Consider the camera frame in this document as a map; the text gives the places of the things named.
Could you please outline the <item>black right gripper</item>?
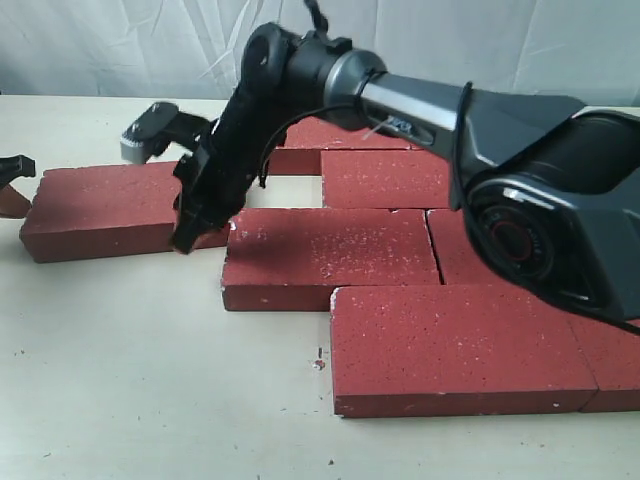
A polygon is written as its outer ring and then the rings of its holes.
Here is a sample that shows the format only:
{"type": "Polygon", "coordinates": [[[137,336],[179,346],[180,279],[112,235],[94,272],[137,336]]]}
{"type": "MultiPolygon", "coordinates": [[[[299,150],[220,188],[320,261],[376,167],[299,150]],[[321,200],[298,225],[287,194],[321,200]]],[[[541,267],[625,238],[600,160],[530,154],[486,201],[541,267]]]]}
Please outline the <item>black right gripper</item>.
{"type": "Polygon", "coordinates": [[[172,247],[189,253],[203,235],[222,230],[244,207],[262,156],[280,127],[272,96],[238,88],[196,152],[174,169],[181,190],[172,247]]]}

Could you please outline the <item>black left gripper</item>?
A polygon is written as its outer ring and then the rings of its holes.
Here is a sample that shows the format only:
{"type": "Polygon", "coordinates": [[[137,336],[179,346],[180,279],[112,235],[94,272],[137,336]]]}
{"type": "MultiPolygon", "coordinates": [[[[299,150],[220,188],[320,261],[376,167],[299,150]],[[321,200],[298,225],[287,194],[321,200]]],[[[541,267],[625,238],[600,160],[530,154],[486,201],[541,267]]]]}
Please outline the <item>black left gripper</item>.
{"type": "Polygon", "coordinates": [[[26,155],[0,158],[0,217],[25,218],[31,201],[10,184],[17,178],[35,178],[36,163],[26,155]]]}

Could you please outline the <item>right robot arm black grey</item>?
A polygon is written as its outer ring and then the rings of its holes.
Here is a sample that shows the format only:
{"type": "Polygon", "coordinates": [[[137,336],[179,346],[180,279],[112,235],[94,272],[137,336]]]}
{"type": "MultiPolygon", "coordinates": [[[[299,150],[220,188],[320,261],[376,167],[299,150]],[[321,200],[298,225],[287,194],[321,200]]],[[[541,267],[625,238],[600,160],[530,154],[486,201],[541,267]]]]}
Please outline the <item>right robot arm black grey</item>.
{"type": "Polygon", "coordinates": [[[637,116],[395,75],[322,30],[251,34],[223,113],[175,168],[172,246],[187,253],[236,215],[287,128],[308,117],[441,157],[450,207],[486,266],[558,309],[638,331],[637,116]]]}

